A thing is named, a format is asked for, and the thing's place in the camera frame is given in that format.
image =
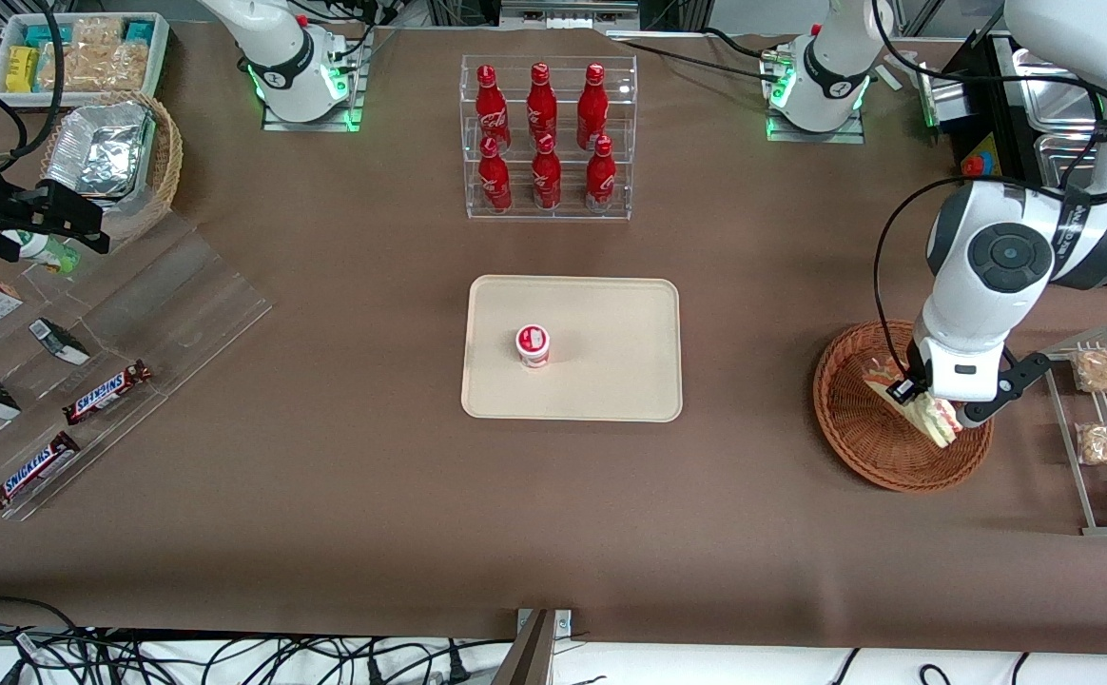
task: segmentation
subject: round wicker basket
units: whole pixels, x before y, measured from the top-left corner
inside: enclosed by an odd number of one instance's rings
[[[913,340],[913,324],[889,322],[897,350]],[[862,382],[862,364],[888,351],[879,322],[846,330],[824,351],[811,393],[825,437],[849,468],[901,492],[932,492],[959,485],[984,460],[993,424],[965,429],[938,447]]]
[[[157,131],[152,139],[152,167],[148,169],[146,185],[152,190],[151,198],[139,211],[135,214],[106,212],[102,220],[102,230],[114,240],[131,240],[137,238],[145,230],[157,225],[166,214],[169,214],[172,199],[177,193],[177,181],[180,178],[180,132],[177,125],[157,100],[148,97],[142,92],[106,92],[101,96],[100,104],[115,105],[117,103],[139,103],[152,110]],[[42,157],[42,175],[54,153],[54,145],[59,141],[61,123],[54,126],[51,137],[45,142],[45,156]]]

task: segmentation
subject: acrylic bottle rack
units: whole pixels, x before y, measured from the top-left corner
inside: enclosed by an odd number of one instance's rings
[[[528,134],[528,90],[531,66],[545,62],[550,68],[550,86],[558,104],[557,148],[562,160],[562,203],[541,209],[532,200],[532,156],[536,147]],[[609,95],[609,120],[604,133],[613,139],[618,163],[613,198],[602,214],[590,212],[584,204],[588,160],[592,153],[576,143],[579,94],[583,91],[588,64],[604,66],[604,92]],[[498,90],[507,100],[510,147],[501,157],[510,176],[511,205],[496,214],[482,191],[478,164],[482,128],[476,116],[476,70],[489,64],[496,70]],[[633,209],[633,144],[638,128],[638,60],[635,58],[551,58],[545,55],[466,55],[462,60],[462,148],[465,156],[465,209],[484,220],[629,220]]]

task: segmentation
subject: coca-cola bottle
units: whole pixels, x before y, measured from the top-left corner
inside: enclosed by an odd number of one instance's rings
[[[562,160],[554,153],[554,136],[545,134],[537,141],[537,156],[532,159],[532,203],[552,209],[561,200]]]
[[[498,82],[494,66],[478,66],[478,98],[476,100],[478,121],[482,123],[482,136],[494,138],[498,152],[506,153],[510,146],[510,129],[507,128],[507,98],[498,91]]]
[[[607,135],[597,138],[597,153],[588,162],[587,205],[593,214],[604,214],[613,199],[613,181],[618,163],[613,160],[613,139]]]
[[[532,87],[528,91],[528,131],[532,142],[542,135],[554,136],[557,146],[557,97],[550,87],[550,68],[545,62],[532,65]]]
[[[588,64],[588,83],[579,95],[579,131],[576,142],[584,151],[591,151],[597,136],[604,132],[609,120],[609,94],[604,92],[604,66],[598,62]]]
[[[507,162],[498,157],[498,142],[494,138],[482,139],[478,174],[489,210],[494,214],[505,212],[510,207],[510,176],[507,174]]]

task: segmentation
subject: brown table surface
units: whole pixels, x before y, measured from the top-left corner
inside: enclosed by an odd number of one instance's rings
[[[540,604],[575,608],[593,641],[1107,652],[1107,540],[1077,534],[1042,387],[997,418],[974,477],[930,496],[867,485],[816,426],[811,370],[875,315],[884,218],[952,166],[913,91],[871,87],[866,145],[770,144],[751,79],[640,52],[633,220],[474,222],[462,54],[631,49],[403,31],[372,64],[360,133],[279,134],[259,131],[223,27],[176,37],[175,207],[276,307],[42,511],[0,519],[0,593],[121,627],[504,636]],[[717,42],[661,44],[753,66]],[[10,132],[0,113],[0,147]],[[889,240],[892,315],[927,298],[944,195]],[[466,416],[467,292],[487,273],[670,279],[684,413]],[[1054,289],[1011,341],[1106,322],[1107,289]]]

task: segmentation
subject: foil container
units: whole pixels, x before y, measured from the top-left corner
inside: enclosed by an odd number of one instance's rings
[[[154,132],[137,103],[79,107],[63,117],[45,175],[110,207],[144,185]]]

